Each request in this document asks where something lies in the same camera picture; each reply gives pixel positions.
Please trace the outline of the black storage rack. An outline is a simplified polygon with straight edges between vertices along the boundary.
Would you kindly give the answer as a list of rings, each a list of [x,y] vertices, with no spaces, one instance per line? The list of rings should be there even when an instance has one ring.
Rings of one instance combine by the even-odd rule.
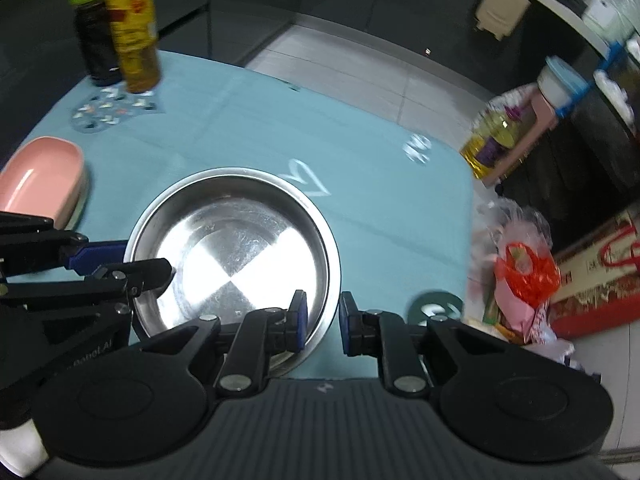
[[[562,252],[639,200],[639,37],[616,46],[589,88],[497,185],[549,223]]]

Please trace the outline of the white lidded container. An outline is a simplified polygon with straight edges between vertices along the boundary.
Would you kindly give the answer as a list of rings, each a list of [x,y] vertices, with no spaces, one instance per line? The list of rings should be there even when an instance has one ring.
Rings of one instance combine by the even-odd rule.
[[[546,58],[537,84],[541,95],[556,110],[570,105],[588,86],[588,82],[558,56]]]

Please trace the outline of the white rice cooker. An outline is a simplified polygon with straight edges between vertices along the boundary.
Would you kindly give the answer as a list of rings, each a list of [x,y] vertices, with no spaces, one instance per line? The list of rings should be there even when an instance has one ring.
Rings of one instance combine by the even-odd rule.
[[[591,0],[582,20],[607,44],[624,44],[639,28],[639,0]]]

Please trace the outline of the pink squarish bowl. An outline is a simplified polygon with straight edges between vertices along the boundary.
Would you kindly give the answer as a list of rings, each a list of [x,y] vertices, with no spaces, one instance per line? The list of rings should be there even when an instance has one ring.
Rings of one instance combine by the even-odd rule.
[[[84,153],[53,136],[29,141],[1,170],[1,210],[50,218],[60,230],[76,226],[88,191]]]

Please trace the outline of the yellow oil bottle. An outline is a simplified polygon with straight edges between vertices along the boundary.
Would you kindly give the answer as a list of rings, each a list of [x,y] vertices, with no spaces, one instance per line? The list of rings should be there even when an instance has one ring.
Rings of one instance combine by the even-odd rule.
[[[105,0],[118,64],[129,92],[160,82],[154,0]]]

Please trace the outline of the light blue tablecloth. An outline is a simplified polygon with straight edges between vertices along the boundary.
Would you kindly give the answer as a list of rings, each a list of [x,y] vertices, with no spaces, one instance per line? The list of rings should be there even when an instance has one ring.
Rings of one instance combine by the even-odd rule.
[[[462,296],[470,256],[472,176],[439,140],[250,70],[177,53],[160,58],[160,110],[89,127],[83,81],[32,129],[78,145],[91,190],[79,229],[128,240],[146,207],[198,172],[250,168],[301,190],[340,255],[341,292],[360,310],[406,315],[422,292]],[[311,353],[283,376],[372,377],[374,359],[343,351],[337,309]]]

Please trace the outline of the stainless steel bowl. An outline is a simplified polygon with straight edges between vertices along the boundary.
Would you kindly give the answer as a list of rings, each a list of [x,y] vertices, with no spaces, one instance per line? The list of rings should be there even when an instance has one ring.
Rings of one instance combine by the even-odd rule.
[[[161,192],[132,229],[124,255],[127,262],[156,258],[171,264],[174,277],[163,292],[134,302],[140,339],[203,314],[239,323],[256,309],[285,309],[296,290],[306,292],[304,348],[272,358],[276,376],[320,346],[341,292],[340,255],[320,210],[292,183],[256,169],[209,169]]]

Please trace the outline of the dark vinegar bottle green label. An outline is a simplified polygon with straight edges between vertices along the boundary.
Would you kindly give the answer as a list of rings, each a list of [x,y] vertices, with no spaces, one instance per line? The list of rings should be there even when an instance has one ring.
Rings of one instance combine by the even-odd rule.
[[[68,0],[74,29],[89,77],[97,87],[122,80],[106,0]]]

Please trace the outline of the red plastic bag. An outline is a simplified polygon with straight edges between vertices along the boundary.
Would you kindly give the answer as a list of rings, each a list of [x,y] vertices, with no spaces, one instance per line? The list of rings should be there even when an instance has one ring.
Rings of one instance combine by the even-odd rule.
[[[561,285],[561,272],[552,255],[545,252],[540,256],[521,242],[506,245],[504,256],[495,264],[495,274],[516,298],[534,309],[545,304]]]

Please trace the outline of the large cooking oil jug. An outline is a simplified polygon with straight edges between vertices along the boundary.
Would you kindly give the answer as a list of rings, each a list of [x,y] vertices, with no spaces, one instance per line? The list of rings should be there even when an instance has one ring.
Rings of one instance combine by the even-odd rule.
[[[488,108],[460,150],[475,179],[482,180],[508,154],[520,136],[522,112],[517,106]]]

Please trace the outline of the pink plastic stool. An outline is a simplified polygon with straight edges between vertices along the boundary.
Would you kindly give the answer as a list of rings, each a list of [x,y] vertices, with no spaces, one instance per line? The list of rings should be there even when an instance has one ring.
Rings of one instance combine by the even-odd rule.
[[[539,90],[530,96],[529,103],[535,114],[535,122],[526,133],[521,136],[514,148],[497,162],[491,172],[482,179],[486,188],[496,185],[508,176],[519,164],[524,162],[529,152],[535,147],[540,138],[549,130],[553,130],[559,122],[555,108],[546,100]]]

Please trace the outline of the red gift bag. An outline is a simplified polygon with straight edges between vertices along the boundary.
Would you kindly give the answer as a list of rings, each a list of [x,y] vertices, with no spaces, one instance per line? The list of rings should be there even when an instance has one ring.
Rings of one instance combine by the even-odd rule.
[[[550,300],[555,335],[575,339],[639,318],[639,207],[630,206],[556,258],[561,286]]]

